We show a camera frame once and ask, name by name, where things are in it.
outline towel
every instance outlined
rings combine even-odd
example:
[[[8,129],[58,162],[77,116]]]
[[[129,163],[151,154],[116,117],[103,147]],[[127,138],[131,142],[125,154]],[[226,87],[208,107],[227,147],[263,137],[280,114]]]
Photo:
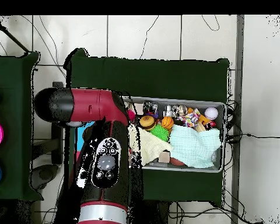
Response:
[[[173,151],[170,157],[180,160],[188,167],[212,167],[212,155],[221,146],[219,135],[218,129],[197,132],[189,127],[173,125],[170,134]]]
[[[163,151],[172,151],[172,146],[169,143],[157,138],[148,131],[138,129],[140,133],[141,164],[143,166],[158,158]],[[128,135],[131,149],[134,152],[139,151],[137,130],[134,124],[128,126]]]

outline green spiky ball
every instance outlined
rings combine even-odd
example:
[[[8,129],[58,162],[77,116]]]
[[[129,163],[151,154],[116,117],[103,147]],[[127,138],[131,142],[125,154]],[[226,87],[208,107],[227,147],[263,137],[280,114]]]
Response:
[[[157,124],[154,129],[150,131],[150,133],[165,142],[168,141],[169,131],[162,127],[160,124]]]

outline light blue cloth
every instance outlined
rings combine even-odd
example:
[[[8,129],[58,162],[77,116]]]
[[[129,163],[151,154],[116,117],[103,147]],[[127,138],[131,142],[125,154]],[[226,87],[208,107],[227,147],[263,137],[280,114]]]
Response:
[[[90,127],[94,124],[95,122],[89,122],[87,123],[85,126],[83,127],[79,127],[78,128],[78,141],[77,141],[77,151],[81,151],[83,144],[84,144],[84,140],[83,140],[83,132],[87,127]]]
[[[220,131],[197,132],[190,127],[173,125],[170,134],[170,144],[173,150],[170,157],[180,160],[188,167],[212,167],[212,155],[221,146]]]

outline gray object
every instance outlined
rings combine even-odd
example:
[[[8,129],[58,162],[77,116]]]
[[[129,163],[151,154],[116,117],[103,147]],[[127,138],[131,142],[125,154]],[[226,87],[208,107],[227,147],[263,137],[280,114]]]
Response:
[[[166,106],[166,110],[163,111],[163,117],[171,117],[173,116],[171,105]]]
[[[115,167],[115,158],[111,155],[103,155],[99,158],[97,167],[100,170],[109,171]]]
[[[216,150],[213,155],[214,166],[205,169],[197,169],[194,167],[177,167],[171,163],[161,163],[158,160],[154,160],[146,164],[142,169],[151,170],[169,170],[178,172],[203,172],[203,173],[219,173],[223,169],[223,161],[225,157],[225,136],[226,136],[226,120],[227,120],[227,108],[224,103],[211,102],[211,101],[193,101],[193,100],[173,100],[173,99],[159,99],[159,98],[147,98],[147,97],[131,97],[134,103],[143,103],[144,101],[156,102],[159,111],[162,113],[166,111],[168,105],[185,105],[186,107],[198,108],[200,112],[204,113],[208,107],[214,107],[218,110],[218,117],[215,122],[217,128],[220,130],[221,147]],[[124,101],[129,101],[128,97],[123,97]]]

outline metal pole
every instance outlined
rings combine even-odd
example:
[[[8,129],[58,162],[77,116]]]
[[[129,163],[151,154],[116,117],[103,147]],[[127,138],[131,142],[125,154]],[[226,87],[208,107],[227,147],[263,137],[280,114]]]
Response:
[[[240,135],[242,119],[242,84],[243,84],[243,51],[244,51],[244,15],[237,16],[237,39],[236,39],[236,80],[234,84],[234,100],[238,102],[233,134]],[[239,182],[240,182],[240,142],[234,144],[233,149],[233,167],[232,167],[232,208],[235,213],[239,213]],[[237,224],[238,218],[231,214],[231,224]]]

